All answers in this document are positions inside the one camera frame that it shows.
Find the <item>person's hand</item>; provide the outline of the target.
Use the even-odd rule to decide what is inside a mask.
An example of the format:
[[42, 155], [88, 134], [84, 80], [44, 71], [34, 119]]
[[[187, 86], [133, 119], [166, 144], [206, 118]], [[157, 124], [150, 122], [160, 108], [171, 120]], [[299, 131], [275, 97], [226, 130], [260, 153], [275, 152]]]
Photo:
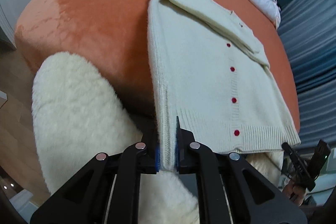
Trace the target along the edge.
[[293, 180], [288, 182], [282, 190], [282, 193], [298, 206], [301, 206], [306, 196], [306, 190], [297, 186]]

